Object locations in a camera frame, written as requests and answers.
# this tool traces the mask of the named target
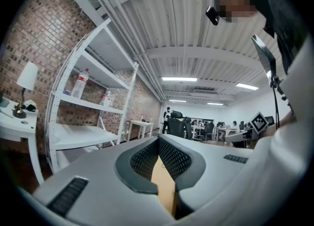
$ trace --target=bottle label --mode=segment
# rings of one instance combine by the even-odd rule
[[[78,76],[78,80],[81,80],[81,81],[83,81],[84,83],[86,83],[86,82],[87,82],[87,77],[80,75],[80,76]]]

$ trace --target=brick wall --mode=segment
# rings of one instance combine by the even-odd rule
[[[64,60],[76,43],[95,28],[92,21],[80,10],[74,0],[26,0],[8,30],[3,43],[3,54],[0,59],[0,90],[13,101],[20,99],[20,87],[16,81],[28,61],[39,67],[34,91],[26,91],[25,100],[36,102],[39,109],[36,138],[38,152],[44,153],[44,121],[47,102],[52,84]],[[130,73],[120,73],[119,77],[129,78]],[[77,78],[72,72],[67,82],[71,90]],[[82,99],[99,103],[105,89],[89,81]],[[121,106],[125,98],[124,90],[114,90],[115,105]],[[146,85],[137,77],[131,97],[129,120],[138,120],[143,115],[149,120],[153,117],[158,126],[160,102]],[[58,111],[58,122],[72,125],[95,125],[98,111],[62,102]],[[108,131],[117,133],[120,115],[105,113],[104,122]],[[134,128],[132,136],[137,134]],[[5,150],[28,152],[27,143],[2,141]]]

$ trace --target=lamp base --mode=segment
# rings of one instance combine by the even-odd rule
[[[19,119],[24,119],[26,118],[26,112],[19,108],[17,110],[13,110],[13,116]]]

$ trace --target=ceiling light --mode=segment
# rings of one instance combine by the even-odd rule
[[[184,77],[162,77],[162,79],[171,81],[197,81],[197,78],[184,78]]]
[[[207,103],[207,105],[218,105],[218,106],[222,106],[223,105],[223,103]]]
[[[258,87],[254,87],[254,86],[250,86],[250,85],[245,85],[245,84],[241,84],[241,83],[239,83],[239,84],[237,85],[237,87],[243,87],[243,88],[247,88],[247,89],[251,89],[251,90],[257,90],[257,89],[258,89]]]
[[[186,102],[186,100],[169,100],[169,101],[173,101],[173,102]]]

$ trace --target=white lampshade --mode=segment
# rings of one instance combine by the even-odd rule
[[[16,83],[28,90],[34,90],[37,73],[38,67],[35,64],[28,62]]]

